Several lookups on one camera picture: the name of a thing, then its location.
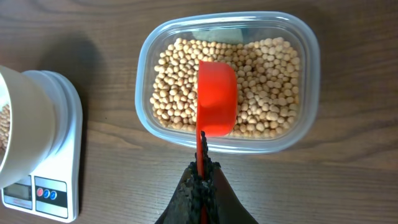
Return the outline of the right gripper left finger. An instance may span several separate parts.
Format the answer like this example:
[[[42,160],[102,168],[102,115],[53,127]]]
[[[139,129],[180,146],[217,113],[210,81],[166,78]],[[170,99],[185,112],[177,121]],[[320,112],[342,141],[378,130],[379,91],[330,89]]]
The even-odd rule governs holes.
[[[189,163],[177,184],[172,198],[155,224],[205,223],[203,199],[204,175],[200,174],[201,154],[195,153],[195,162]]]

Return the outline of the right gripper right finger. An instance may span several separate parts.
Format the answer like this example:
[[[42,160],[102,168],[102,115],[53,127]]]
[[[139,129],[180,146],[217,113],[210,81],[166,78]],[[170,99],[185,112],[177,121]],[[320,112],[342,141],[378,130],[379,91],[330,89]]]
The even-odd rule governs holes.
[[[221,170],[219,162],[213,162],[208,155],[205,132],[201,131],[204,176],[207,187],[204,191],[203,205],[206,209],[207,223],[250,224],[255,218],[243,207]]]

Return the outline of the red plastic measuring scoop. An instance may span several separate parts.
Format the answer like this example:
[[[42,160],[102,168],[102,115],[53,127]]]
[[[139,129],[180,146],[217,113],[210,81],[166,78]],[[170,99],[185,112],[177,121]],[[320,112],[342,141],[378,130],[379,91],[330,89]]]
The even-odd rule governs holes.
[[[204,175],[201,131],[206,139],[229,134],[234,126],[237,108],[237,87],[233,69],[220,62],[200,61],[197,88],[197,153],[202,162],[197,165]],[[203,178],[203,195],[207,187]]]

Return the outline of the pile of soybeans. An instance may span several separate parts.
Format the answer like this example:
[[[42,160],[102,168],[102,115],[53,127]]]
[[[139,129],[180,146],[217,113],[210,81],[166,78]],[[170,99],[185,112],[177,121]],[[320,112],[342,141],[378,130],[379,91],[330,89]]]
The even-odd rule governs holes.
[[[301,109],[301,61],[282,37],[246,44],[179,37],[161,47],[136,95],[137,112],[154,134],[193,145],[201,62],[231,67],[237,81],[232,128],[225,136],[210,137],[213,150],[276,151],[291,143]]]

